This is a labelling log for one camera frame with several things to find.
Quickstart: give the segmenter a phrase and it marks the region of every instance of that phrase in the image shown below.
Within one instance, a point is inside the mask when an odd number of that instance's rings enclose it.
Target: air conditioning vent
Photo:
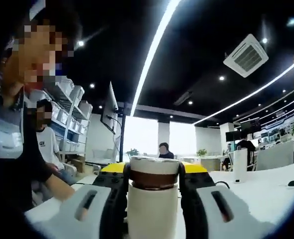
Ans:
[[[223,63],[242,77],[247,77],[268,59],[261,44],[252,34],[249,34]]]

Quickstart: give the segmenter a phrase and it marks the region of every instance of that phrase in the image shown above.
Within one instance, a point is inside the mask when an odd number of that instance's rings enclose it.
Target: black ceiling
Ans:
[[[150,44],[168,2],[75,0],[83,37],[85,41],[90,39],[75,51],[63,69],[75,84],[85,88],[84,97],[93,104],[95,112],[109,81],[117,101],[133,102]],[[208,116],[252,93],[293,63],[294,27],[287,27],[290,17],[294,17],[294,0],[182,0],[158,46],[138,104]],[[230,54],[250,33],[258,40],[268,38],[265,51],[269,60],[243,78],[225,66],[223,60],[225,53]],[[219,81],[219,76],[226,79]],[[89,89],[90,83],[96,87]],[[294,90],[294,70],[215,117],[220,123],[232,121],[236,115],[258,108],[258,104],[283,97],[283,89],[286,93]],[[174,102],[188,91],[192,92],[193,105],[185,101],[175,106]],[[288,98],[289,103],[294,94]],[[280,101],[269,112],[284,105],[284,100]],[[159,117],[146,112],[137,115]],[[175,116],[173,119],[197,121]],[[202,125],[216,122],[206,120],[199,124]]]

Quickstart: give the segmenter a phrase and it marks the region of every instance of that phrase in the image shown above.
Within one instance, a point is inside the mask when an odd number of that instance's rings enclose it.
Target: brown band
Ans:
[[[131,170],[130,179],[136,188],[161,190],[172,188],[177,182],[177,174],[151,174]]]

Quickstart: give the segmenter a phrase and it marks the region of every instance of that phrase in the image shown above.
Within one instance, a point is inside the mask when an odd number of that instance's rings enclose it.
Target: white t-shirt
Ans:
[[[54,130],[46,127],[42,132],[36,132],[38,148],[41,152],[43,159],[47,163],[53,163],[61,170],[64,169],[64,164],[59,161],[55,153],[59,152]]]

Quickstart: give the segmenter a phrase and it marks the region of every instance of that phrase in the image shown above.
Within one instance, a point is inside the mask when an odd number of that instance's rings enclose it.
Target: black pole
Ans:
[[[125,111],[123,110],[122,127],[121,127],[121,142],[119,147],[119,162],[123,161],[125,121],[126,121],[126,114],[125,114]]]

